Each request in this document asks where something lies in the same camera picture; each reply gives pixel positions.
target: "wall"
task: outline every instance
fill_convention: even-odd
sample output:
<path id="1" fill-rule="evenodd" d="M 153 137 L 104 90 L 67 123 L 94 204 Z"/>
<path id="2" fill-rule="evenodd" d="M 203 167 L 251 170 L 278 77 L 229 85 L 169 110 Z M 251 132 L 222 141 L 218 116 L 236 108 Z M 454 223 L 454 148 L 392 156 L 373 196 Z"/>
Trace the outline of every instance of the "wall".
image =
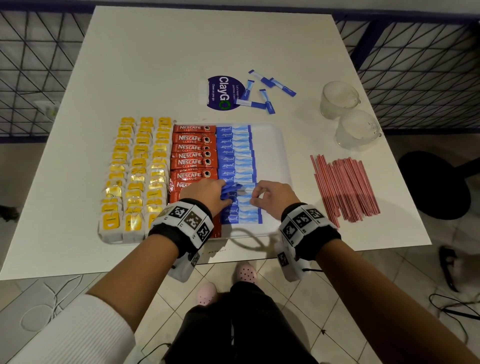
<path id="1" fill-rule="evenodd" d="M 139 2 L 139 3 L 169 3 L 169 4 L 196 4 L 196 5 L 237 5 L 237 6 L 276 6 L 301 8 L 329 8 L 329 9 L 356 9 L 356 10 L 396 10 L 418 12 L 446 12 L 480 14 L 478 0 L 87 0 L 84 2 Z"/>
<path id="2" fill-rule="evenodd" d="M 45 144 L 0 144 L 0 205 L 25 204 Z M 17 223 L 0 219 L 0 266 L 10 247 Z"/>

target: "black wire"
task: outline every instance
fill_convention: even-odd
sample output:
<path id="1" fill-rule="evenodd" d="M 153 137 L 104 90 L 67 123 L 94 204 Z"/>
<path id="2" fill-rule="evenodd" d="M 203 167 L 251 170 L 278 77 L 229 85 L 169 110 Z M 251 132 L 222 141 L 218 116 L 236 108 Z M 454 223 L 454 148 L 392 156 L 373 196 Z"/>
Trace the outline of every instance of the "black wire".
<path id="1" fill-rule="evenodd" d="M 438 307 L 436 306 L 433 302 L 432 302 L 432 297 L 433 296 L 439 296 L 439 297 L 444 297 L 444 298 L 447 298 L 449 300 L 452 300 L 452 301 L 457 301 L 457 303 L 453 303 L 453 304 L 447 304 L 445 306 L 442 306 L 442 307 Z M 462 328 L 462 331 L 465 335 L 465 339 L 463 340 L 463 342 L 465 343 L 465 345 L 468 344 L 468 340 L 469 340 L 469 337 L 468 337 L 468 333 L 467 331 L 465 330 L 465 328 L 463 327 L 462 323 L 460 322 L 459 319 L 457 319 L 456 317 L 453 317 L 451 314 L 449 314 L 448 312 L 445 312 L 443 309 L 444 308 L 448 308 L 448 307 L 461 307 L 461 306 L 465 306 L 467 307 L 468 309 L 470 309 L 471 311 L 473 311 L 478 317 L 480 317 L 479 313 L 477 311 L 475 311 L 473 308 L 471 308 L 470 306 L 468 306 L 469 304 L 476 304 L 476 303 L 480 303 L 480 301 L 478 300 L 478 297 L 480 296 L 480 293 L 477 294 L 474 298 L 473 301 L 470 301 L 470 302 L 462 302 L 460 300 L 457 300 L 456 298 L 452 298 L 452 297 L 447 297 L 447 296 L 443 296 L 442 294 L 438 294 L 438 293 L 432 293 L 430 296 L 428 296 L 428 300 L 430 301 L 430 303 L 432 304 L 433 307 L 435 307 L 437 310 L 438 310 L 438 318 L 440 318 L 440 313 L 444 313 L 446 314 L 447 316 L 450 316 L 452 319 L 454 319 L 456 322 L 458 322 L 458 324 L 460 325 L 460 327 Z"/>
<path id="2" fill-rule="evenodd" d="M 153 349 L 151 352 L 149 352 L 147 355 L 145 355 L 142 359 L 140 359 L 139 361 L 137 361 L 137 364 L 140 364 L 140 362 L 145 359 L 147 356 L 149 356 L 151 353 L 153 353 L 155 350 L 157 350 L 160 346 L 162 345 L 167 345 L 168 347 L 170 347 L 172 344 L 171 342 L 164 342 L 163 344 L 160 344 L 158 345 L 155 349 Z"/>

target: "white tray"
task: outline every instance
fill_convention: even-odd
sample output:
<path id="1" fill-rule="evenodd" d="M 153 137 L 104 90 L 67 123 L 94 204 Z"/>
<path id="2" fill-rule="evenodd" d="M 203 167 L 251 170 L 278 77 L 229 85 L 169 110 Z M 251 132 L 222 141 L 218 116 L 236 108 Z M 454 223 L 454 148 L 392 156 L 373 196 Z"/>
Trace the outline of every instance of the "white tray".
<path id="1" fill-rule="evenodd" d="M 237 124 L 216 124 L 216 126 L 230 125 Z M 287 154 L 280 129 L 271 124 L 254 124 L 251 125 L 251 130 L 257 182 L 269 180 L 291 185 Z M 275 233 L 280 226 L 280 221 L 275 220 L 263 210 L 262 221 L 262 224 L 222 225 L 222 237 L 220 239 L 267 236 Z"/>

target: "foot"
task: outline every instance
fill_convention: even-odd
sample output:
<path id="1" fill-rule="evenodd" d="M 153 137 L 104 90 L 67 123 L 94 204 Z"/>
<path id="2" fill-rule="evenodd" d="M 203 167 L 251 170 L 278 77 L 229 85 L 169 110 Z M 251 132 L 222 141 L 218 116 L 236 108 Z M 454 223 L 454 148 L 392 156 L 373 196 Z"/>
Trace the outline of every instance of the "foot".
<path id="1" fill-rule="evenodd" d="M 250 263 L 242 263 L 237 266 L 237 282 L 250 282 L 258 286 L 257 271 Z"/>
<path id="2" fill-rule="evenodd" d="M 208 282 L 200 287 L 197 292 L 197 304 L 207 306 L 209 303 L 216 302 L 218 299 L 218 291 L 215 284 Z"/>

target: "clear glass cup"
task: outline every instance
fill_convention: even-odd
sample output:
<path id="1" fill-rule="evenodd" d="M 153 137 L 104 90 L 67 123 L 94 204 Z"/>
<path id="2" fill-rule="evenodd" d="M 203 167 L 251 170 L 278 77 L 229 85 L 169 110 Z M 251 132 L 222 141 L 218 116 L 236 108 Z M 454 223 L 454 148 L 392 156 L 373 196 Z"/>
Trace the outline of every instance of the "clear glass cup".
<path id="1" fill-rule="evenodd" d="M 334 120 L 352 110 L 360 103 L 359 93 L 352 85 L 332 81 L 324 86 L 320 100 L 320 113 Z"/>
<path id="2" fill-rule="evenodd" d="M 335 140 L 345 149 L 356 149 L 382 136 L 378 121 L 362 110 L 351 110 L 340 117 Z"/>

